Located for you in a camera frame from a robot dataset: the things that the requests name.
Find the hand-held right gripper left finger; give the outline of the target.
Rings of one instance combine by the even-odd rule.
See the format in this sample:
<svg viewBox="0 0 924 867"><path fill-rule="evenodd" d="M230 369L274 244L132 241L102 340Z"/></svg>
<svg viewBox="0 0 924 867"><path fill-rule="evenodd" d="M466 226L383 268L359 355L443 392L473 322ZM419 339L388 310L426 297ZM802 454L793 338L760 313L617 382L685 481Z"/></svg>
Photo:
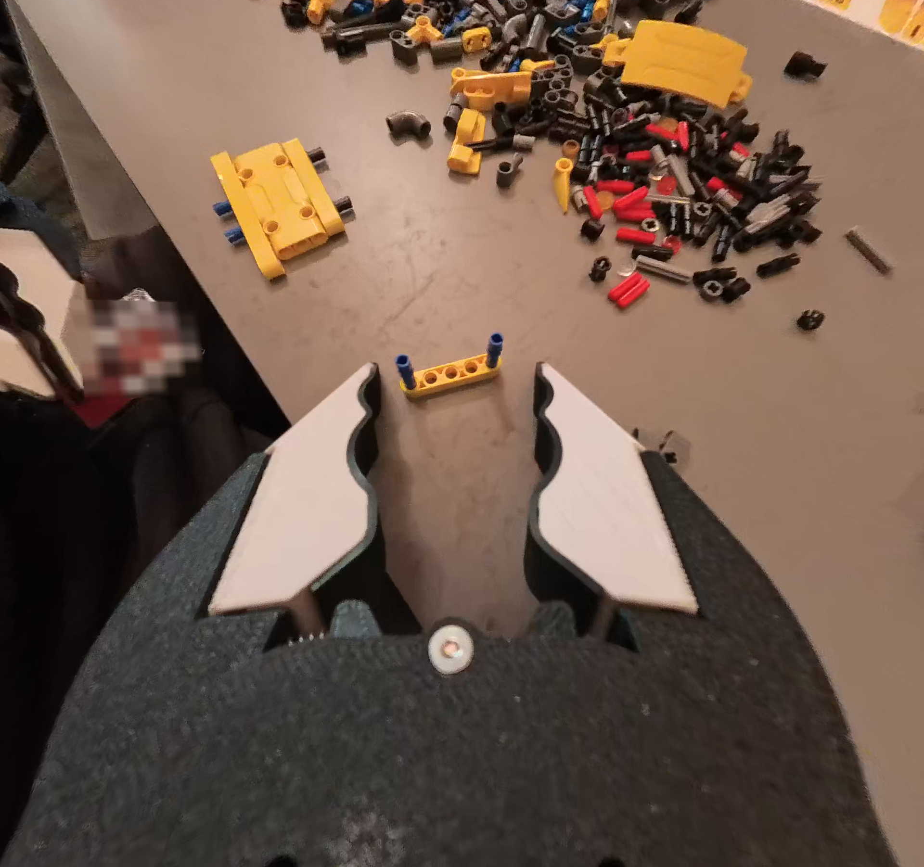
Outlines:
<svg viewBox="0 0 924 867"><path fill-rule="evenodd" d="M379 531L379 366L362 365L263 455L260 477L209 599L211 617L280 610L320 632Z"/></svg>

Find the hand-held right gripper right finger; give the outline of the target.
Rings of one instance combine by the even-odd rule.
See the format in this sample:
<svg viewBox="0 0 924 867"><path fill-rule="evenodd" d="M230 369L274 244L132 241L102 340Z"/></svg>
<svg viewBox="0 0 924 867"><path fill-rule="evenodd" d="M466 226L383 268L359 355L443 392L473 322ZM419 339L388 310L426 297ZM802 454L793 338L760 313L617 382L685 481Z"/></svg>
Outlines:
<svg viewBox="0 0 924 867"><path fill-rule="evenodd" d="M578 635L619 635L631 611L693 619L699 603L656 495L646 451L548 362L533 375L524 574Z"/></svg>

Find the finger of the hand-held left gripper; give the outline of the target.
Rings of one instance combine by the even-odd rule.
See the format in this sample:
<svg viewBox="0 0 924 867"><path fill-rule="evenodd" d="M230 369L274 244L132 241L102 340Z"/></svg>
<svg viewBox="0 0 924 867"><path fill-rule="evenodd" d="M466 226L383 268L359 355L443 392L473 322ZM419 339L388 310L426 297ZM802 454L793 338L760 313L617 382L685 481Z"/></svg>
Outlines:
<svg viewBox="0 0 924 867"><path fill-rule="evenodd" d="M1 230L2 293L37 309L49 335L62 335L82 312L82 285L36 233Z"/></svg>
<svg viewBox="0 0 924 867"><path fill-rule="evenodd" d="M2 283L1 329L53 398L84 399L81 382L52 339L44 314L19 295L16 282Z"/></svg>

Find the short yellow holed beam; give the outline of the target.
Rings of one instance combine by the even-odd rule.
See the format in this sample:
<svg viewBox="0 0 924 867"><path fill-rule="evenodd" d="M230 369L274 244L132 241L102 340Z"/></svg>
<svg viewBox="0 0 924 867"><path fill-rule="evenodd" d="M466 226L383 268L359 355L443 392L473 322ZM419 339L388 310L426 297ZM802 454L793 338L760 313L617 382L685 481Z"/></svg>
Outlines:
<svg viewBox="0 0 924 867"><path fill-rule="evenodd" d="M408 386L405 374L400 371L399 388L410 400L425 399L487 383L500 376L502 364L502 356L491 366L488 364L488 354L480 353L443 365L413 370L413 387Z"/></svg>

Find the small grey black piece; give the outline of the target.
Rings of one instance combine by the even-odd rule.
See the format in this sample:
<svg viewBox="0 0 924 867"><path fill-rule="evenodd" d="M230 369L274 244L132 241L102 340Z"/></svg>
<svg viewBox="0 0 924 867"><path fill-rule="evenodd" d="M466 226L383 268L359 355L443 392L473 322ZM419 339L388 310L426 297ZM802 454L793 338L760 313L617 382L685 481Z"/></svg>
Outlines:
<svg viewBox="0 0 924 867"><path fill-rule="evenodd" d="M643 450L659 454L677 470L681 470L689 462L691 444L676 430L654 432L636 427L632 431L632 436Z"/></svg>

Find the person's dark clothing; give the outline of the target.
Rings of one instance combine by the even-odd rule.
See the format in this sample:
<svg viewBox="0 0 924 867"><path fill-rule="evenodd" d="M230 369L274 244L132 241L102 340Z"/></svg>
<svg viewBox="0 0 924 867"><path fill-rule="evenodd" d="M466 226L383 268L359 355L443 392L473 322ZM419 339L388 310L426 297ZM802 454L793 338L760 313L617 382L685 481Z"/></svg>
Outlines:
<svg viewBox="0 0 924 867"><path fill-rule="evenodd" d="M202 387L95 428L10 393L1 416L2 737L42 742L114 606L272 436Z"/></svg>

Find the yellow panel assembly with pins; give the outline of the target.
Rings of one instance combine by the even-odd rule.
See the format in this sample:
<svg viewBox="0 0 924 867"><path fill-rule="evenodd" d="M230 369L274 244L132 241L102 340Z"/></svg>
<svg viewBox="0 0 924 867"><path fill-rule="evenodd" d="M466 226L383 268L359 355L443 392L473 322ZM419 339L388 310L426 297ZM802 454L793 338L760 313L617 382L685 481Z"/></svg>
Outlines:
<svg viewBox="0 0 924 867"><path fill-rule="evenodd" d="M353 203L330 195L319 174L326 161L321 148L296 138L210 157L224 195L213 210L225 240L248 249L266 281L283 280L287 262L345 234Z"/></svg>

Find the pile of black red pieces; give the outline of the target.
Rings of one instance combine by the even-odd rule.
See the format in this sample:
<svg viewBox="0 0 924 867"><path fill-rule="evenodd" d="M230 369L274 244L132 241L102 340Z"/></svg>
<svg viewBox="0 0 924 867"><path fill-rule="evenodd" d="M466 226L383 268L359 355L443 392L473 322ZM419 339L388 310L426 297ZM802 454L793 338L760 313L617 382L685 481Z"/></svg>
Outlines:
<svg viewBox="0 0 924 867"><path fill-rule="evenodd" d="M759 125L746 109L710 111L691 99L622 102L590 97L564 111L551 136L574 162L571 207L579 234L614 249L597 255L588 280L607 291L640 272L692 290L715 306L736 306L756 284L794 272L822 236L814 214L821 186L786 130L756 150ZM761 280L759 264L789 253L801 263Z"/></svg>

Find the grey ridged axle connector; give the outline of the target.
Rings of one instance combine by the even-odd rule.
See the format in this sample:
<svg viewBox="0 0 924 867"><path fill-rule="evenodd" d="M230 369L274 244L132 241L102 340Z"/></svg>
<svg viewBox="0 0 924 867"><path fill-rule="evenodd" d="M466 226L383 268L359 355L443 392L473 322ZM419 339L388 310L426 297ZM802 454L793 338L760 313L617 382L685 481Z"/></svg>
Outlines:
<svg viewBox="0 0 924 867"><path fill-rule="evenodd" d="M887 256L858 228L849 229L845 239L878 273L884 276L893 273L894 266Z"/></svg>

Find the yellow angled beam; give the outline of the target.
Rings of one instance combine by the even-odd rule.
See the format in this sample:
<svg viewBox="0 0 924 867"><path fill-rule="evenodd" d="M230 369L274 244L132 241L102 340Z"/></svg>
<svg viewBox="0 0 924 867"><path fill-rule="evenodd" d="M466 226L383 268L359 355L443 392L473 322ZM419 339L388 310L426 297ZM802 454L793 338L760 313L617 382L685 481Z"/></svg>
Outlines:
<svg viewBox="0 0 924 867"><path fill-rule="evenodd" d="M488 74L478 69L455 67L451 72L450 95L461 94L466 108L488 112L498 103L525 106L530 102L532 72Z"/></svg>

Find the large yellow curved panel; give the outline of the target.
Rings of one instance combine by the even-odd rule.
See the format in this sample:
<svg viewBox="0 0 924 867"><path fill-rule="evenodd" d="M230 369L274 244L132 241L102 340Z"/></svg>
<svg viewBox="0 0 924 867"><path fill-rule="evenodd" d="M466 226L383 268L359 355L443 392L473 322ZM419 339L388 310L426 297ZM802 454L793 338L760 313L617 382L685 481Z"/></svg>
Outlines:
<svg viewBox="0 0 924 867"><path fill-rule="evenodd" d="M621 81L722 110L744 101L752 88L745 56L746 47L713 31L642 20L623 52Z"/></svg>

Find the pile of yellow blue pieces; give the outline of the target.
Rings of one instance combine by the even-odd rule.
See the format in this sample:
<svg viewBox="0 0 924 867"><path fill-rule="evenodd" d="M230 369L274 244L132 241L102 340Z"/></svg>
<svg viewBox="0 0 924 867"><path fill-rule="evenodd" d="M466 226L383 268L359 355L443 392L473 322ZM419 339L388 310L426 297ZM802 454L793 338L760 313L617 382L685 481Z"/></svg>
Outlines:
<svg viewBox="0 0 924 867"><path fill-rule="evenodd" d="M591 96L615 102L667 96L621 81L623 52L639 21L693 26L707 0L282 0L290 30L316 29L321 46L348 60L385 42L395 64L415 68L477 62L488 74L532 72L530 102L498 102L500 132L538 134L564 111L582 111ZM719 110L691 99L711 110Z"/></svg>

